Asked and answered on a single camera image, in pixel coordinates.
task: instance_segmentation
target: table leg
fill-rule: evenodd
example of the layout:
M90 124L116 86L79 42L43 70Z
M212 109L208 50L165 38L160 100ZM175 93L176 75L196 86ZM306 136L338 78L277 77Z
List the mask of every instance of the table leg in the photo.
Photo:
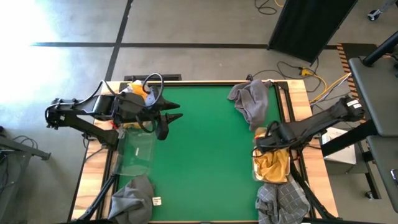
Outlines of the table leg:
M41 157L43 160L49 159L50 155L51 155L51 153L43 152L40 149L35 149L33 147L26 146L24 144L15 142L13 140L7 139L2 136L0 136L0 146L4 146L6 148L17 150L17 151L28 152L28 153L32 154L33 156Z

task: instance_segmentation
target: concrete floor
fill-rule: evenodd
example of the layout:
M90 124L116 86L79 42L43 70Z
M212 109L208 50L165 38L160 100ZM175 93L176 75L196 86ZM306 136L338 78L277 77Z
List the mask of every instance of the concrete floor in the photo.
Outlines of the concrete floor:
M397 29L395 6L379 20L369 22L366 14L382 0L358 1L340 29L330 40L336 43L380 44ZM17 195L17 221L57 223L67 219L75 192L84 148L78 131L47 129L44 109L55 97L84 98L105 77L113 49L96 47L28 47L30 42L114 42L127 0L29 1L14 7L22 11L14 26L5 26L11 36L1 37L7 55L0 83L0 124L8 135L25 134L39 147L52 153L45 162L33 158ZM184 42L266 44L278 13L265 16L253 0L134 0L123 42ZM135 49L120 50L112 80L125 75L152 72L179 73L184 80L244 79L248 73L276 69L283 60L296 66L308 63L275 51L244 49ZM344 74L336 50L324 50L318 74L329 84ZM288 75L298 70L282 67ZM261 78L280 79L263 73ZM309 90L317 84L307 79ZM313 98L321 92L310 93ZM348 92L345 83L330 96ZM327 108L335 101L319 105ZM368 190L364 175L330 176L339 214L347 220L396 223L389 199L374 170L383 199L362 197Z

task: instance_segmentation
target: gray towel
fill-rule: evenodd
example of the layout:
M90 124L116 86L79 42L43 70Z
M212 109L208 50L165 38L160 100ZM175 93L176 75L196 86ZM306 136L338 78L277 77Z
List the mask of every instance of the gray towel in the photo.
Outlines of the gray towel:
M112 195L109 220L118 224L146 224L152 216L154 189L146 175L132 179Z
M251 131L255 131L264 124L268 109L268 90L271 84L271 81L263 83L261 80L240 83L232 87L227 97L235 101L235 108L250 124Z
M259 224L301 223L310 204L291 175L284 184L265 183L257 192L256 209Z

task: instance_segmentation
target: yellow object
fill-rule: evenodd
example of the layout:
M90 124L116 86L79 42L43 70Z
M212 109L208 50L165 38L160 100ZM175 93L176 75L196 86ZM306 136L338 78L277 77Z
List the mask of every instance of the yellow object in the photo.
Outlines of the yellow object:
M144 92L144 90L142 89L142 84L134 82L129 83L128 85L132 89L133 93L142 96L144 100L147 98L148 93Z
M314 75L314 73L307 68L303 68L303 69L301 69L300 75L303 77L306 77L306 76Z
M264 137L266 128L257 128L255 139ZM261 155L260 150L253 150L253 169L257 180L270 183L285 183L290 173L289 152L287 148Z
M146 100L148 93L146 93L143 89L142 89L142 82L141 81L135 81L133 83L128 83L128 86L131 88L132 92L142 96L142 98L144 99L144 101ZM142 125L147 126L150 122L145 121L143 122ZM141 129L141 127L139 126L139 124L137 122L131 122L131 123L124 123L123 124L124 128L136 128L136 129Z
M279 7L283 7L284 5L280 5L278 2L277 2L277 0L274 0L275 1L275 4L277 5L277 6L279 6Z
M325 93L327 93L330 89L332 89L335 85L338 85L340 81L342 81L343 79L345 79L346 77L350 76L351 72L343 75L342 77L340 77L339 79L337 79L334 83L332 83L328 88L326 88L321 94L319 94L317 97L315 97L313 100L310 100L310 103L313 103L317 100L319 100Z
M326 84L326 81L325 81L322 77L320 77L320 76L318 76L318 75L314 75L314 77L317 78L317 79L319 79L319 80L321 80L321 81L323 82L323 84L324 84L324 86L325 86L325 88L323 89L323 92L326 91L326 89L328 88L328 85Z

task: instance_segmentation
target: black curtain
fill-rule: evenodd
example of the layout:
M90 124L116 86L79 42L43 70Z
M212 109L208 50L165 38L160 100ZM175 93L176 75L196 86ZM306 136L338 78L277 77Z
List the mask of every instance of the black curtain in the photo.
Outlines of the black curtain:
M313 63L356 1L287 0L269 48Z

